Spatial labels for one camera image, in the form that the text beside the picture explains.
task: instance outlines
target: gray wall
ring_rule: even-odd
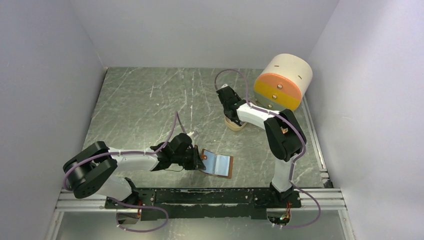
[[[104,69],[67,0],[0,0],[0,234],[43,239]]]
[[[71,0],[109,67],[264,68],[306,58],[339,0]]]
[[[358,240],[424,237],[423,11],[341,0],[308,58],[312,117]]]

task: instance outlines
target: marble table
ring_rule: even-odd
[[[171,131],[175,111],[187,131],[197,130],[195,144],[217,154],[234,157],[232,178],[208,176],[199,171],[120,172],[137,187],[267,187],[274,175],[265,131],[248,124],[234,132],[224,125],[223,108],[215,93],[217,68],[110,67],[92,115],[84,148],[104,141],[118,149],[145,149],[163,142]],[[240,69],[249,89],[261,69]],[[235,72],[225,72],[218,85],[228,84],[240,96],[245,82]],[[322,188],[320,160],[305,111],[294,112],[307,138],[306,154],[296,165],[294,182],[299,187]],[[179,126],[174,136],[181,133]],[[171,170],[180,170],[176,165]]]

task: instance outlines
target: wall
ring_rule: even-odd
[[[264,68],[306,58],[339,0],[71,0],[105,66]]]
[[[358,240],[424,237],[423,10],[341,0],[308,58],[312,117]]]
[[[0,233],[44,239],[104,69],[67,0],[0,0]]]

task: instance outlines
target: white wall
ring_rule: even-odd
[[[67,0],[0,0],[0,239],[44,239],[104,69]]]
[[[423,11],[340,0],[308,58],[308,102],[358,240],[424,238]]]
[[[339,0],[71,0],[105,66],[264,68],[306,58]]]

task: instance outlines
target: green marble tabletop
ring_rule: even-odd
[[[238,132],[224,125],[223,107],[215,93],[214,77],[222,69],[110,67],[92,115],[84,147],[104,141],[118,149],[146,149],[163,142],[171,131],[174,112],[189,131],[197,130],[195,144],[217,154],[234,157],[232,178],[199,171],[119,172],[137,187],[267,187],[274,175],[274,156],[265,131],[248,124]],[[249,89],[261,69],[240,69]],[[244,95],[245,82],[225,72],[218,85],[228,84]],[[306,135],[306,154],[297,161],[293,180],[299,187],[321,188],[320,166],[305,104],[294,112]],[[174,132],[181,133],[177,127]],[[171,170],[180,170],[176,165]]]

